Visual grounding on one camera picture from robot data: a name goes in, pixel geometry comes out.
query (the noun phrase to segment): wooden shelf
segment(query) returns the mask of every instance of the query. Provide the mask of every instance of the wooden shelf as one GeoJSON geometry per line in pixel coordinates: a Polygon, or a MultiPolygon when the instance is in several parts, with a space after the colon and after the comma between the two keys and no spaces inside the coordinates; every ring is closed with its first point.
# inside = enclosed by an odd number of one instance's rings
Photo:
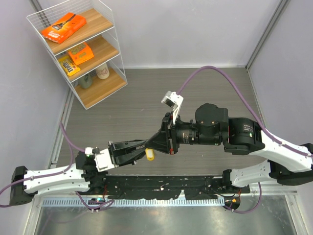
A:
{"type": "Polygon", "coordinates": [[[68,76],[70,82],[119,54],[119,51],[101,36],[92,39],[87,44],[90,46],[94,57],[78,65],[80,71],[72,76],[68,76]]]}
{"type": "Polygon", "coordinates": [[[75,90],[86,109],[127,84],[127,82],[124,81],[115,70],[109,68],[109,71],[110,75],[107,79],[102,80],[97,76],[93,77],[93,83],[88,89],[83,89],[80,85],[75,87],[75,90]]]}
{"type": "Polygon", "coordinates": [[[98,33],[113,27],[113,24],[109,20],[107,20],[93,8],[84,11],[80,15],[86,18],[87,23],[78,29],[75,33],[73,33],[73,35],[67,38],[64,42],[58,44],[50,41],[49,39],[45,39],[54,54],[65,51],[74,45],[85,41],[91,36],[97,35],[98,33]]]}

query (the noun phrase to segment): orange box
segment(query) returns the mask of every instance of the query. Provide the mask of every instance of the orange box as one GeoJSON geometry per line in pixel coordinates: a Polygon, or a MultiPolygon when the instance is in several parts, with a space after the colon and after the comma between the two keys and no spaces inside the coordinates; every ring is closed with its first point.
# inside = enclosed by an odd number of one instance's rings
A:
{"type": "Polygon", "coordinates": [[[85,24],[85,17],[69,12],[57,22],[45,28],[41,34],[43,37],[60,44],[85,24]]]}
{"type": "Polygon", "coordinates": [[[87,45],[87,43],[81,43],[71,48],[68,51],[68,54],[76,65],[80,65],[94,56],[91,48],[87,45]]]}

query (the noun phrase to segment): jar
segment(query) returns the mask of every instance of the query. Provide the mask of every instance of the jar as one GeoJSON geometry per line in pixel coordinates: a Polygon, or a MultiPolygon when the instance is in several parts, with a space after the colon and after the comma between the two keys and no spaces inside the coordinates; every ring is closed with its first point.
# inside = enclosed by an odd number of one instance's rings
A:
{"type": "Polygon", "coordinates": [[[92,85],[92,78],[90,74],[87,73],[86,75],[79,78],[78,84],[84,89],[87,89],[88,87],[90,87],[92,85]]]}
{"type": "Polygon", "coordinates": [[[98,68],[96,68],[96,73],[97,73],[98,78],[100,79],[108,78],[110,75],[110,72],[109,72],[107,63],[104,63],[103,65],[100,65],[98,68]]]}

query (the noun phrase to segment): yellow snack box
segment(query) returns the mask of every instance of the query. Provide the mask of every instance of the yellow snack box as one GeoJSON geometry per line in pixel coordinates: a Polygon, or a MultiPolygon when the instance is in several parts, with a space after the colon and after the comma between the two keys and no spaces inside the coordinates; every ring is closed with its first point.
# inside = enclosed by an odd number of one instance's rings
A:
{"type": "Polygon", "coordinates": [[[73,47],[68,51],[68,54],[76,65],[79,65],[94,56],[91,48],[87,45],[87,43],[81,43],[73,47]]]}
{"type": "Polygon", "coordinates": [[[61,57],[58,61],[68,76],[72,76],[80,71],[80,68],[73,63],[68,55],[61,57]]]}

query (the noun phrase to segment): metal plate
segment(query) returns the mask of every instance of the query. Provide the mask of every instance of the metal plate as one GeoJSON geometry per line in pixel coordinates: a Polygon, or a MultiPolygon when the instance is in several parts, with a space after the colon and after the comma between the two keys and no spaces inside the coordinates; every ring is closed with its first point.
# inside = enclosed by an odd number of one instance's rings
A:
{"type": "MultiPolygon", "coordinates": [[[[258,196],[242,196],[239,209],[251,209],[257,200],[258,196]]],[[[297,234],[284,196],[264,196],[259,208],[249,214],[235,214],[223,207],[202,206],[111,208],[100,213],[86,211],[83,207],[44,207],[35,234],[297,234]]]]}
{"type": "MultiPolygon", "coordinates": [[[[175,200],[115,200],[112,207],[184,207],[184,206],[224,206],[224,198],[206,199],[206,200],[186,200],[179,197],[175,200]]],[[[84,207],[77,197],[50,197],[45,198],[42,207],[84,207]]]]}

